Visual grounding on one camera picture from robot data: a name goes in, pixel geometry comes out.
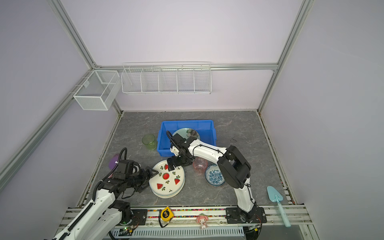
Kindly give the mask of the white watermelon plate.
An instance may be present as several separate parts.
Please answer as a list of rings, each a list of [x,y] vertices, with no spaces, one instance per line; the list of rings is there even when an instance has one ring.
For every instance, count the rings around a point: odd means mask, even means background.
[[[170,171],[167,160],[157,163],[153,170],[158,174],[150,179],[152,192],[159,198],[168,199],[176,196],[184,187],[185,171],[182,167],[175,167]]]

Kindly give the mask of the green floral plate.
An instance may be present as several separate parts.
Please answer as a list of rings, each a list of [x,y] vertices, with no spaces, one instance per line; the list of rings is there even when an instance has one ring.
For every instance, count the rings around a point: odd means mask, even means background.
[[[188,140],[188,138],[190,138],[190,137],[198,139],[198,140],[201,139],[199,133],[196,130],[191,129],[191,128],[178,129],[177,131],[175,131],[173,133],[173,135],[175,135],[175,134],[180,134],[183,138],[185,138],[185,140]]]

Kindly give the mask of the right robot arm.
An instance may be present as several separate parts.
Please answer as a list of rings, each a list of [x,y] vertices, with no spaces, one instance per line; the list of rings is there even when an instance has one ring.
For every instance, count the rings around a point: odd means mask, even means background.
[[[190,166],[195,158],[203,158],[219,167],[225,182],[231,186],[237,197],[237,206],[226,208],[229,224],[265,224],[265,211],[253,198],[250,176],[251,165],[235,147],[221,148],[209,145],[195,137],[183,138],[167,131],[171,142],[170,151],[174,154],[167,159],[169,171],[177,167]]]

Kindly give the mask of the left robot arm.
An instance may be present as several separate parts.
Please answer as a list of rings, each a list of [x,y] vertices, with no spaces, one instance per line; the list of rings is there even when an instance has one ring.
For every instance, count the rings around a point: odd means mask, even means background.
[[[150,167],[142,168],[139,163],[129,160],[127,153],[127,148],[121,150],[118,163],[96,184],[90,201],[53,237],[54,240],[102,240],[120,222],[132,220],[131,204],[119,197],[127,189],[142,192],[159,172]]]

